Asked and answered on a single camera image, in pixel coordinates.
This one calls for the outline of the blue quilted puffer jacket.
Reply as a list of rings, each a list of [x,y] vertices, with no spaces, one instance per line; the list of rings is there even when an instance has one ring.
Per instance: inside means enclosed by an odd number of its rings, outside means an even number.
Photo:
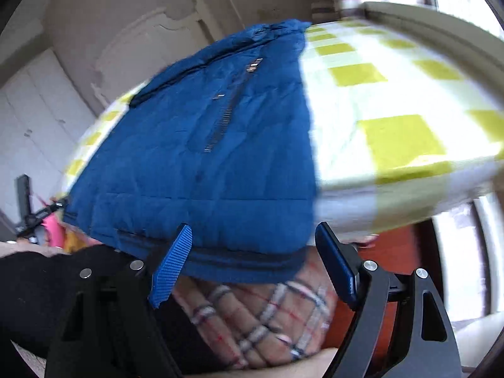
[[[65,223],[139,259],[187,224],[186,276],[294,277],[317,195],[300,72],[306,29],[251,26],[157,74],[73,184]]]

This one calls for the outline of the pink cloth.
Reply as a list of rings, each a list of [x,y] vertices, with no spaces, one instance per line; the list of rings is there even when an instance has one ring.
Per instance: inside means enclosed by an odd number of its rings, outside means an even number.
[[[60,224],[55,213],[43,219],[43,227],[47,234],[48,245],[52,248],[64,248],[65,228]]]

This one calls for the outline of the white wardrobe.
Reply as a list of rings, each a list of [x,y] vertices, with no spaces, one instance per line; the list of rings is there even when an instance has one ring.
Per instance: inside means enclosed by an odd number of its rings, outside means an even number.
[[[59,191],[62,174],[78,140],[94,123],[92,113],[47,49],[1,88],[1,210],[20,220],[15,180],[31,178],[35,194],[48,200]]]

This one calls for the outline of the plaid shirt torso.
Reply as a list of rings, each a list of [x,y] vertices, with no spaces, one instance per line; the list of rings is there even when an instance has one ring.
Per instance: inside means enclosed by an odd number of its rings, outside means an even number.
[[[290,280],[182,276],[153,306],[165,268],[104,245],[2,244],[1,333],[51,377],[309,377],[330,362],[337,298],[315,249]]]

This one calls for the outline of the yellow white checkered bed quilt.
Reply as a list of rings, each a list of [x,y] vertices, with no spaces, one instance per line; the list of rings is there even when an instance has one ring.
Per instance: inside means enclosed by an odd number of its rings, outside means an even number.
[[[467,197],[503,163],[502,101],[404,34],[365,20],[307,24],[300,72],[313,225],[328,221],[353,235],[411,223]],[[119,98],[85,137],[68,168],[68,195],[147,84]]]

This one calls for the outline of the white wooden headboard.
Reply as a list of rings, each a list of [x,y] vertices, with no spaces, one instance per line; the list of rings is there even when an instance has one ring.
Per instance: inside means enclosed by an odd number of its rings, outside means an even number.
[[[203,0],[175,20],[166,8],[144,14],[121,30],[96,59],[90,86],[103,107],[167,66],[222,39],[224,33]]]

